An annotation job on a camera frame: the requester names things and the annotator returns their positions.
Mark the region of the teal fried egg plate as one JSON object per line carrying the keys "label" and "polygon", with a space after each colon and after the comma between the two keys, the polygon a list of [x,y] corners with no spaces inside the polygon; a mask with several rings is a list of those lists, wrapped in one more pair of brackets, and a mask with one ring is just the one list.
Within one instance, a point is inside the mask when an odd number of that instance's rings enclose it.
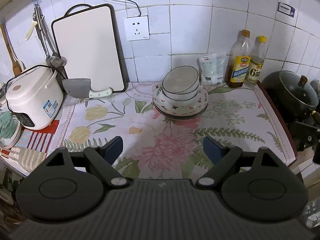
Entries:
{"label": "teal fried egg plate", "polygon": [[191,105],[186,105],[184,107],[176,107],[170,103],[157,103],[153,102],[153,105],[159,108],[164,113],[175,115],[175,116],[190,116],[200,113],[202,110],[206,109],[208,104],[204,103],[192,103]]}

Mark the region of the white ribbed bowl front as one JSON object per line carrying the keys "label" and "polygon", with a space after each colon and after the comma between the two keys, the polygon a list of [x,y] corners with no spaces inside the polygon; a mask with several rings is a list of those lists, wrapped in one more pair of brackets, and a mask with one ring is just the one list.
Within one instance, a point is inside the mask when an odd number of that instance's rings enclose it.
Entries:
{"label": "white ribbed bowl front", "polygon": [[167,100],[168,103],[170,103],[173,106],[176,107],[184,107],[186,105],[191,104],[193,101],[195,101],[196,96],[190,100],[187,101],[176,101],[176,100],[172,100],[170,98],[168,98],[167,96],[164,95],[164,98]]}

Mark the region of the white ribbed bowl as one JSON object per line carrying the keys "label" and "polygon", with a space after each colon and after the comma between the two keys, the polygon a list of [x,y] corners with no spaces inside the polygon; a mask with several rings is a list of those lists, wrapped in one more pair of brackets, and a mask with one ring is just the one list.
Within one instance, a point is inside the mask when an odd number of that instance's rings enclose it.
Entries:
{"label": "white ribbed bowl", "polygon": [[199,89],[199,85],[197,85],[197,87],[194,90],[192,90],[191,92],[182,93],[182,94],[171,93],[171,92],[166,91],[164,88],[162,89],[162,91],[165,96],[167,96],[168,98],[170,98],[172,100],[187,101],[187,100],[194,98],[197,95],[198,89]]}
{"label": "white ribbed bowl", "polygon": [[186,105],[191,104],[193,101],[195,101],[196,96],[190,100],[187,101],[176,101],[176,100],[172,100],[170,98],[168,98],[167,96],[164,95],[164,98],[167,100],[168,103],[170,103],[173,106],[176,107],[184,107]]}
{"label": "white ribbed bowl", "polygon": [[168,72],[162,87],[171,94],[187,94],[199,85],[199,72],[192,66],[179,66]]}

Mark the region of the white plate with sun drawing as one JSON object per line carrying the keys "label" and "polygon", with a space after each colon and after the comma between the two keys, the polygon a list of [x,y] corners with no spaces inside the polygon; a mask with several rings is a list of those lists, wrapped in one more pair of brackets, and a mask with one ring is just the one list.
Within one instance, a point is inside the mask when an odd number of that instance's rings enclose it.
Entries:
{"label": "white plate with sun drawing", "polygon": [[201,114],[203,114],[205,112],[205,110],[206,110],[206,109],[204,109],[200,113],[197,113],[197,114],[194,114],[194,115],[190,115],[190,116],[175,116],[175,115],[170,115],[170,114],[164,113],[163,111],[161,111],[156,106],[155,106],[155,109],[157,111],[159,111],[159,113],[161,113],[163,116],[166,116],[167,118],[174,119],[174,120],[189,120],[189,119],[193,119],[193,118],[196,118],[196,117],[200,116]]}

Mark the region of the white plate pink rabbit carrots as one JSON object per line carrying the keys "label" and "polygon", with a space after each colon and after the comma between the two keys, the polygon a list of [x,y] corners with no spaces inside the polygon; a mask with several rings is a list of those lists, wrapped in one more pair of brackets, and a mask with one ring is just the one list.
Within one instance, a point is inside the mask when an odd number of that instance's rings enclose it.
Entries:
{"label": "white plate pink rabbit carrots", "polygon": [[196,94],[189,100],[173,100],[167,97],[161,86],[153,93],[153,104],[157,111],[173,119],[192,119],[201,115],[208,106],[208,92],[199,85]]}

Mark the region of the floral tablecloth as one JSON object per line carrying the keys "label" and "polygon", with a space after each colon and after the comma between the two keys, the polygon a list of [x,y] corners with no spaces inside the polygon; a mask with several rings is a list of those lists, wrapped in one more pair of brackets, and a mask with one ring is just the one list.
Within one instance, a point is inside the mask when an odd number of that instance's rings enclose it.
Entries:
{"label": "floral tablecloth", "polygon": [[202,148],[206,136],[249,152],[268,147],[286,165],[295,161],[291,142],[259,88],[209,86],[206,111],[189,120],[159,113],[152,102],[156,89],[156,83],[131,83],[127,91],[106,98],[67,97],[50,149],[76,152],[120,136],[123,152],[114,166],[131,178],[199,178],[212,167]]}

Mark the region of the striped red cloth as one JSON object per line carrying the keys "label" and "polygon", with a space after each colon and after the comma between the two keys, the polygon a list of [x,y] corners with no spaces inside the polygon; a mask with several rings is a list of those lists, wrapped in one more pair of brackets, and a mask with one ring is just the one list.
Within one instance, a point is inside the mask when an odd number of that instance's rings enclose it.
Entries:
{"label": "striped red cloth", "polygon": [[54,120],[38,131],[22,129],[15,145],[1,150],[1,159],[22,176],[28,176],[47,157],[59,122]]}

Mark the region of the oil bottle yellow label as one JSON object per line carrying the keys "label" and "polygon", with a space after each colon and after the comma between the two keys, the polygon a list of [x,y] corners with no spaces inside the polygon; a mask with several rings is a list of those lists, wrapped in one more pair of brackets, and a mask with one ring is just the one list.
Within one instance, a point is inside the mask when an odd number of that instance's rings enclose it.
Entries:
{"label": "oil bottle yellow label", "polygon": [[251,59],[250,35],[249,30],[242,29],[237,41],[231,47],[225,74],[225,82],[230,88],[239,88],[244,83]]}

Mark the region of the white rice cooker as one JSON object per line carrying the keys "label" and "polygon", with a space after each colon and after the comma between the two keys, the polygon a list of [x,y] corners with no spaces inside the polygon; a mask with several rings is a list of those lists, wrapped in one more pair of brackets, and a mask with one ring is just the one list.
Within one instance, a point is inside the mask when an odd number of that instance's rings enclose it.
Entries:
{"label": "white rice cooker", "polygon": [[8,109],[24,127],[41,130],[55,119],[63,101],[56,76],[56,70],[38,66],[25,70],[10,82],[5,95]]}

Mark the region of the white bowl under strainer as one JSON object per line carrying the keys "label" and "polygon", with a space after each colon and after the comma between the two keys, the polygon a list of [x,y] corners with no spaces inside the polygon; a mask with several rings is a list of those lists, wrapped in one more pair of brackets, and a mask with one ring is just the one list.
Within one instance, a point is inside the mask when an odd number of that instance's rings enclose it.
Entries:
{"label": "white bowl under strainer", "polygon": [[18,119],[14,118],[14,123],[16,125],[16,130],[13,133],[13,135],[8,139],[1,138],[1,150],[7,150],[12,148],[12,146],[14,146],[20,138],[22,130],[21,122]]}

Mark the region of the vinegar bottle yellow cap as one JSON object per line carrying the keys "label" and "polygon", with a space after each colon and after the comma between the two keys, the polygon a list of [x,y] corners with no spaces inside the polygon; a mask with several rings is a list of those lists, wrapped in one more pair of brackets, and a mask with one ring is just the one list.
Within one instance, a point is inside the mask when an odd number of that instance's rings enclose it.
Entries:
{"label": "vinegar bottle yellow cap", "polygon": [[254,87],[260,77],[266,56],[267,37],[258,36],[251,53],[247,75],[244,84],[247,87]]}

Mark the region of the green strainer basket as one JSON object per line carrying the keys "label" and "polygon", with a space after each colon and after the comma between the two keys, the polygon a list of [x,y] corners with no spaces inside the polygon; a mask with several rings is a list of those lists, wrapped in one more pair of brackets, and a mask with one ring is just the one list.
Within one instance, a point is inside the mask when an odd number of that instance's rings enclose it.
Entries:
{"label": "green strainer basket", "polygon": [[16,131],[16,124],[9,111],[1,112],[0,117],[1,138],[8,139]]}

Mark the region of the hanging steel ladle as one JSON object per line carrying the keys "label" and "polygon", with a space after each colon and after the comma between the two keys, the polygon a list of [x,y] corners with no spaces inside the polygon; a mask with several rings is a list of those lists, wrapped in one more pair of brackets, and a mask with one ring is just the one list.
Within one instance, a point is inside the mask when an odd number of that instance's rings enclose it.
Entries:
{"label": "hanging steel ladle", "polygon": [[42,10],[38,4],[34,4],[34,16],[37,23],[37,35],[46,55],[46,63],[54,68],[64,67],[66,65],[66,61],[58,55],[56,48],[53,45],[48,28],[46,27],[44,15],[42,14]]}

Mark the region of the white cutting board black rim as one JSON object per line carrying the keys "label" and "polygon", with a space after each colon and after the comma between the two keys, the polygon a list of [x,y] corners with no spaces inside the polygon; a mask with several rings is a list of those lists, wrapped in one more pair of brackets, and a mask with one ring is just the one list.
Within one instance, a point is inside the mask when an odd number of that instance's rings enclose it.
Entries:
{"label": "white cutting board black rim", "polygon": [[114,8],[110,4],[81,4],[69,8],[52,22],[53,38],[59,56],[66,60],[66,79],[90,79],[93,91],[108,87],[113,93],[127,89],[126,68]]}

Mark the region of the wooden spatula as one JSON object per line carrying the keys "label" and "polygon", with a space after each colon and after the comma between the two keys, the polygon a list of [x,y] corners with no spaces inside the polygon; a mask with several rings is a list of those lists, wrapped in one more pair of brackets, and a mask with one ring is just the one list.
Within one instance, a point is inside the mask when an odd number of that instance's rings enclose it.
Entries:
{"label": "wooden spatula", "polygon": [[14,52],[14,49],[13,49],[12,44],[10,42],[10,38],[9,38],[8,31],[7,31],[7,28],[5,26],[5,23],[1,24],[1,32],[2,32],[2,35],[3,35],[3,40],[4,40],[5,46],[7,48],[9,57],[11,59],[13,74],[14,74],[14,76],[17,76],[17,75],[21,74],[25,70],[25,65],[17,57],[16,53]]}

